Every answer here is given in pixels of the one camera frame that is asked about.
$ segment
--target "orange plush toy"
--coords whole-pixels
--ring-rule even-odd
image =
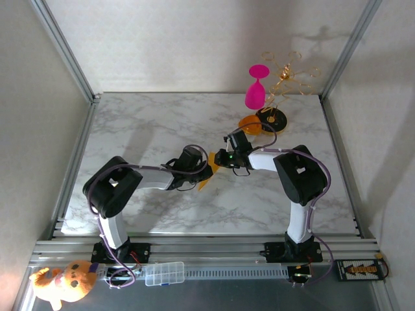
[[[62,300],[70,303],[78,301],[88,294],[97,280],[98,263],[85,260],[71,262],[64,271],[52,270],[52,278],[46,278],[49,268],[32,274],[35,295],[51,303],[54,311],[62,308]]]

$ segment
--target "marble surface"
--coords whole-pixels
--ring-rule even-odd
[[[293,95],[280,108],[289,125],[275,147],[304,144],[333,177],[330,191],[317,204],[315,232],[354,233],[353,213],[318,97]],[[98,231],[82,186],[111,157],[159,165],[178,157],[191,143],[217,152],[226,147],[223,137],[251,112],[244,105],[244,95],[236,94],[104,94],[62,232],[82,235]],[[271,137],[260,135],[251,140],[257,146]],[[257,170],[249,177],[237,177],[230,169],[220,168],[200,192],[138,190],[123,214],[131,233],[282,234],[289,224],[290,201],[275,172]]]

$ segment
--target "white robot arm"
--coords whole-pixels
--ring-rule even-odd
[[[310,245],[316,243],[308,230],[312,222],[308,218],[309,208],[311,201],[327,186],[326,175],[317,163],[295,152],[278,155],[252,148],[242,130],[229,134],[226,139],[230,139],[233,150],[220,149],[215,154],[215,164],[226,168],[270,170],[279,174],[291,201],[290,224],[285,233],[286,252],[280,259],[281,262],[301,262],[299,259],[305,258]],[[295,150],[311,155],[305,146],[297,146]],[[122,168],[111,170],[115,166]],[[123,256],[126,251],[122,250],[129,243],[121,211],[135,190],[173,190],[185,181],[195,184],[213,175],[211,167],[202,161],[200,151],[188,146],[179,159],[170,160],[163,167],[170,170],[129,165],[123,158],[114,157],[85,184],[84,194],[99,213],[103,234],[117,256]],[[180,173],[196,171],[197,174]]]

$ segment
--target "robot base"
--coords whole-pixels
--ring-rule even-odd
[[[125,242],[120,248],[113,249],[117,258],[125,264],[135,264],[131,252],[137,255],[138,261],[141,264],[148,263],[150,257],[150,244],[149,243],[130,243],[130,239]],[[95,243],[93,247],[91,262],[98,262],[100,264],[115,264],[111,254],[108,253],[103,242]]]
[[[285,233],[285,242],[267,242],[264,245],[265,250],[260,254],[267,259],[268,263],[323,261],[320,243],[314,242],[313,236],[303,243],[296,244]]]

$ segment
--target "clear plastic box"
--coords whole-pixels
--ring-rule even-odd
[[[145,267],[146,286],[170,285],[184,282],[184,263],[166,262]]]

